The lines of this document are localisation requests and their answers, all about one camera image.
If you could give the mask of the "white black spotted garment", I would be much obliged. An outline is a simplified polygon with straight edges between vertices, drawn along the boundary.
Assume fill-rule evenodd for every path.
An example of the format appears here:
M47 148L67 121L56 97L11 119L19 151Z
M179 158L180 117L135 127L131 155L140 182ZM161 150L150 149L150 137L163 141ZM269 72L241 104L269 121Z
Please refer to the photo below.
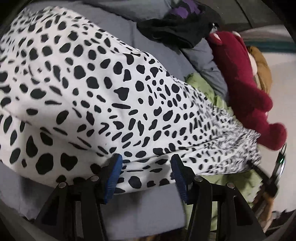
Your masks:
M174 182L174 154L195 174L245 171L259 135L150 53L60 7L20 12L1 38L1 161L54 187L120 154L116 193Z

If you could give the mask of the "black purple garment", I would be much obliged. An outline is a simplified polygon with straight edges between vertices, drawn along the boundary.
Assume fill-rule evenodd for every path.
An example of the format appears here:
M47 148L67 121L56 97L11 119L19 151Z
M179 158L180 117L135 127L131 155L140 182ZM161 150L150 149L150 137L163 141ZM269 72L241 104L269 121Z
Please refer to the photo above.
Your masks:
M148 39L177 48L192 49L211 30L223 25L221 16L197 1L179 1L162 19L137 23Z

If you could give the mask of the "grey duvet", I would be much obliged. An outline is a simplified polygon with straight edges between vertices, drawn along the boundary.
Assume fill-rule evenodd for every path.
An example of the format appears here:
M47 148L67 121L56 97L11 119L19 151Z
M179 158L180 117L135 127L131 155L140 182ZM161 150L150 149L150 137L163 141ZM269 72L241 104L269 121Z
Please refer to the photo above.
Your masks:
M150 19L162 19L178 2L179 1L85 1L85 4L102 8L138 23ZM206 37L192 49L171 48L180 49L189 59L192 66L207 80L215 94L219 95L224 100L228 99L227 84L221 71L214 63L212 50L206 41Z

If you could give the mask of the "light green garment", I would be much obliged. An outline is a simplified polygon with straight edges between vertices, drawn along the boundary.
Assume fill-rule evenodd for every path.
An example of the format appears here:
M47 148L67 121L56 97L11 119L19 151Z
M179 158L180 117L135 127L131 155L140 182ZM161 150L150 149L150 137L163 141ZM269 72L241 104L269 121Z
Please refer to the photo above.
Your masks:
M227 106L226 102L219 95L214 93L213 88L201 77L201 75L198 73L192 73L185 78L185 81L195 89L203 92L215 106L225 109L228 113L233 115L233 110ZM261 178L254 170L250 169L235 174L205 176L205 179L210 183L218 185L225 185L228 182L234 183L250 207L253 206L253 200L259 190L261 182Z

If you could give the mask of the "red plush toy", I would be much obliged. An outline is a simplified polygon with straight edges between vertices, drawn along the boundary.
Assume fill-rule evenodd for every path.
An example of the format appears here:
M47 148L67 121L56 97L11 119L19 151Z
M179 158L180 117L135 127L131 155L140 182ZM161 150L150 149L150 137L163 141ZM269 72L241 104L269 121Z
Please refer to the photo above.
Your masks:
M287 140L282 123L269 123L267 113L273 101L257 88L253 80L250 54L239 34L215 32L208 35L214 62L221 71L229 94L229 105L234 115L248 129L260 133L257 142L271 150L279 150Z

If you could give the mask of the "brown plush toy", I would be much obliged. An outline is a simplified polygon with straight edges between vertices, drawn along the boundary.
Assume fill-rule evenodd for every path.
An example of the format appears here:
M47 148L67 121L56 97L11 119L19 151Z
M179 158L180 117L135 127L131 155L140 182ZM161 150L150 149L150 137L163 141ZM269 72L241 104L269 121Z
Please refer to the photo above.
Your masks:
M273 80L266 59L257 47L248 46L247 50L251 62L253 80L257 88L270 94Z

